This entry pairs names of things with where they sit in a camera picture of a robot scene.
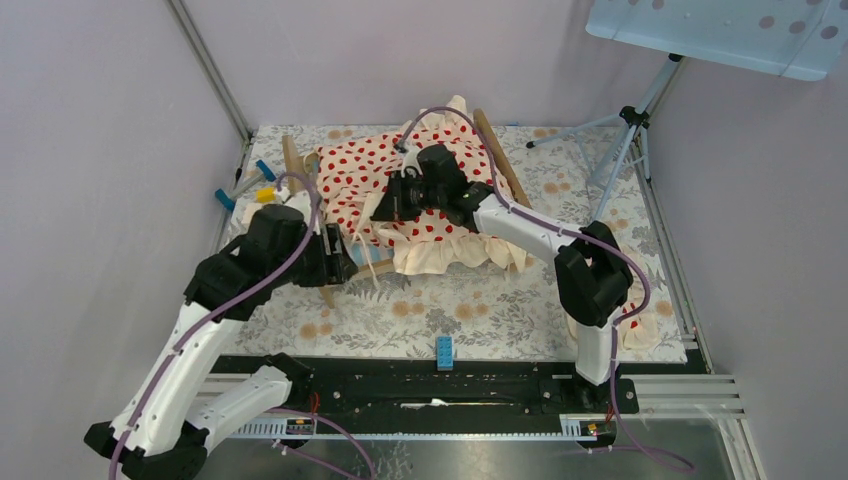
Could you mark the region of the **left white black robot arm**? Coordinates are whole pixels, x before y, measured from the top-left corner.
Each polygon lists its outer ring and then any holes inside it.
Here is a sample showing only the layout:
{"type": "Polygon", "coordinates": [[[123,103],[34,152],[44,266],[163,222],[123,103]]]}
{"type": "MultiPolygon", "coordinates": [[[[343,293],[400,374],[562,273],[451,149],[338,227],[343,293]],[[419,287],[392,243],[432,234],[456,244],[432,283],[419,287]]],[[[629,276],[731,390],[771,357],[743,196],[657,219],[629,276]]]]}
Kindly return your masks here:
{"type": "Polygon", "coordinates": [[[264,357],[216,399],[195,399],[223,348],[275,289],[337,285],[356,270],[339,226],[318,209],[304,216],[286,205],[262,207],[246,234],[197,266],[174,329],[130,403],[86,432],[85,443],[108,459],[109,478],[193,479],[223,440],[261,413],[304,407],[312,371],[285,353],[264,357]]]}

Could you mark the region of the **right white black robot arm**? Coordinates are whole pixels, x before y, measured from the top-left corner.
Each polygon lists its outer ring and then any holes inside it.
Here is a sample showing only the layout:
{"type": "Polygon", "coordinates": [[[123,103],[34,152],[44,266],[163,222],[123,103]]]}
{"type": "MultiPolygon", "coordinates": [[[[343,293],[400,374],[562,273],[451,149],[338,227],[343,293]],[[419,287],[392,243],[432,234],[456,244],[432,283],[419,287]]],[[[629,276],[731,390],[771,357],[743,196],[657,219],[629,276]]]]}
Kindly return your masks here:
{"type": "Polygon", "coordinates": [[[432,209],[454,226],[505,240],[553,266],[560,303],[577,327],[575,368],[582,378],[573,396],[583,410],[601,410],[614,393],[615,316],[634,283],[631,263],[609,228],[598,221],[566,225],[509,201],[495,183],[469,180],[455,153],[441,144],[404,154],[371,220],[411,222],[432,209]]]}

